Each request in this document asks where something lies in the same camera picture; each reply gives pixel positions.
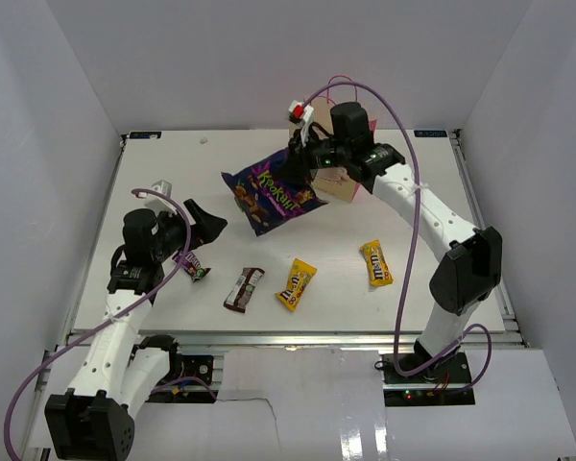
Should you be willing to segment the purple Krokant snack bag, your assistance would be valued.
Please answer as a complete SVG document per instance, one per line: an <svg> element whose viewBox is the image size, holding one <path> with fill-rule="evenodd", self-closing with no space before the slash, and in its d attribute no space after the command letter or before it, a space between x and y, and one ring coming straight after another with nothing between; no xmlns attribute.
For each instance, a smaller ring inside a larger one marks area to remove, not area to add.
<svg viewBox="0 0 576 461"><path fill-rule="evenodd" d="M327 204L311 186L277 177L277 171L287 157L288 150L282 149L238 173L221 173L256 236Z"/></svg>

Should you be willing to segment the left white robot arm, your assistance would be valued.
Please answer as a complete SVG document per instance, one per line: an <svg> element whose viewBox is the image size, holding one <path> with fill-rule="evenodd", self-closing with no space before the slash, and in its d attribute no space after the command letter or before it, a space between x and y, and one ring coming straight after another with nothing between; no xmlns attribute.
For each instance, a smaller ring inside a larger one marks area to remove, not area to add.
<svg viewBox="0 0 576 461"><path fill-rule="evenodd" d="M191 199L181 206L161 199L158 211L144 207L124 216L124 243L111 261L103 327L66 391L45 404L58 459L128 458L141 406L160 381L175 382L183 372L172 337L135 343L158 287L168 280L163 264L213 242L227 224Z"/></svg>

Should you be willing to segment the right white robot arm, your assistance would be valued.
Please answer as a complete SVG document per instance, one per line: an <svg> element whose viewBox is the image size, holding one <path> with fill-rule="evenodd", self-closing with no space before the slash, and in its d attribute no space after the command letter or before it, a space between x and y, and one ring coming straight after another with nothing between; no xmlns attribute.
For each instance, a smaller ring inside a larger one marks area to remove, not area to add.
<svg viewBox="0 0 576 461"><path fill-rule="evenodd" d="M447 358L472 331L472 314L500 282L502 237L493 227L479 229L460 217L425 187L416 160L407 161L393 146L376 142L359 103L332 107L330 118L333 131L328 133L315 122L309 104L291 103L288 119L297 129L278 174L307 184L318 170L343 167L411 225L410 259L418 241L426 243L438 261L429 282L434 305L413 352L395 355L393 369L400 376L437 382L449 370Z"/></svg>

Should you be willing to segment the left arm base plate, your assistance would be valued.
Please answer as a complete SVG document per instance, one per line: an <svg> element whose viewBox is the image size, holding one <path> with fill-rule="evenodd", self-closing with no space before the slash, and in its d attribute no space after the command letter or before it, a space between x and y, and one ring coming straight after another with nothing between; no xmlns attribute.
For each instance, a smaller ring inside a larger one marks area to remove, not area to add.
<svg viewBox="0 0 576 461"><path fill-rule="evenodd" d="M153 403L214 403L215 398L206 390L213 381L214 357L212 355L177 354L169 373L156 385L160 390L151 394Z"/></svg>

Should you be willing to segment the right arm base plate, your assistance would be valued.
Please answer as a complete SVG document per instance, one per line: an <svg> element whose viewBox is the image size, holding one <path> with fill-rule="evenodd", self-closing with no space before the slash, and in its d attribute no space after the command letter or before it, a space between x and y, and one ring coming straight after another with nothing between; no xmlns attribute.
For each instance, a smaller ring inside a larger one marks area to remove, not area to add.
<svg viewBox="0 0 576 461"><path fill-rule="evenodd" d="M401 376L394 370L390 354L383 354L374 368L383 376L383 395L387 408L472 406L475 396L467 357L459 352L433 371L416 376Z"/></svg>

